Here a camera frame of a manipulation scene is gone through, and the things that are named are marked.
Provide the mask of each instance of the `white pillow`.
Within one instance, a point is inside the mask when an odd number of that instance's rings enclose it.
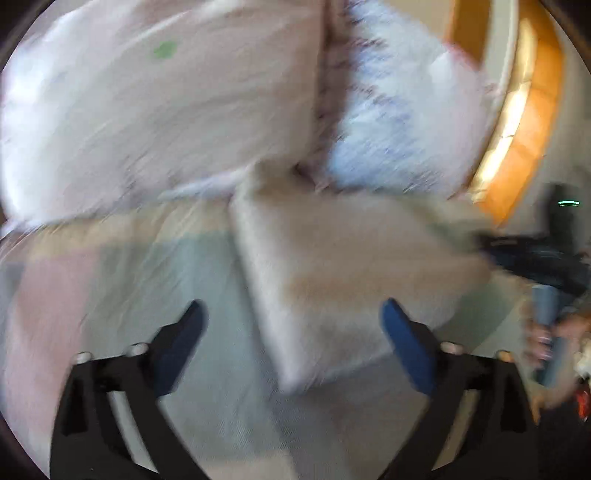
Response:
[[[389,297],[436,328],[489,279],[485,258],[456,252],[392,196],[318,194],[260,165],[231,212],[285,393],[391,354],[380,320]]]
[[[314,128],[322,9],[92,0],[30,36],[3,75],[7,213],[39,225],[176,187],[227,193],[262,158],[295,164]]]
[[[313,176],[339,188],[451,196],[488,134],[484,76],[386,0],[332,0],[333,10],[340,2],[348,28],[333,27],[339,36],[324,57]]]

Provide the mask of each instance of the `bedsheet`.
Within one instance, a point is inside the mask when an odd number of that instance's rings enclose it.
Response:
[[[495,318],[506,316],[495,295],[478,292],[446,325],[445,338],[478,345]],[[161,406],[213,480],[379,476],[426,398],[393,355],[305,394],[282,395],[259,339],[227,205],[204,200],[75,221],[4,243],[0,407],[44,472],[72,356],[119,355],[176,321],[195,298],[207,304],[209,326]],[[477,316],[481,309],[492,317]],[[116,413],[134,459],[152,468],[121,395]]]

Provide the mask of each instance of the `green dot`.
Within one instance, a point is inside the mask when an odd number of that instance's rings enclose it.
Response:
[[[164,41],[154,49],[154,57],[160,60],[171,59],[176,52],[177,43],[175,41]]]

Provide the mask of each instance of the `screw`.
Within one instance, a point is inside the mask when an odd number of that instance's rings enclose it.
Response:
[[[74,356],[74,363],[76,365],[85,364],[86,362],[90,362],[94,357],[90,352],[82,352]]]
[[[496,357],[501,362],[506,362],[508,364],[514,364],[515,363],[515,357],[513,356],[513,354],[511,352],[508,352],[507,350],[499,350],[496,353]]]
[[[442,352],[449,353],[451,355],[461,355],[464,353],[463,345],[451,342],[441,342],[440,348]]]
[[[140,356],[140,355],[143,355],[144,353],[146,353],[147,351],[148,351],[148,344],[147,343],[136,343],[127,349],[127,351],[125,352],[125,355]]]

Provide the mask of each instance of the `hand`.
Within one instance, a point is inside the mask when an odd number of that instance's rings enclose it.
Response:
[[[542,367],[544,361],[552,358],[550,343],[553,336],[567,338],[571,346],[569,351],[574,353],[579,349],[582,336],[589,331],[591,326],[589,318],[572,315],[564,319],[552,330],[549,330],[534,321],[530,315],[530,306],[527,307],[525,313],[525,338],[527,342],[525,357],[535,369]]]
[[[544,361],[552,358],[550,350],[552,336],[568,339],[567,349],[564,352],[565,359],[554,386],[545,389],[541,398],[535,399],[538,406],[555,408],[570,398],[578,387],[577,375],[574,373],[574,355],[580,349],[582,336],[591,327],[591,319],[586,316],[571,315],[550,330],[534,321],[530,304],[526,305],[523,314],[527,341],[525,358],[533,368],[540,368]]]

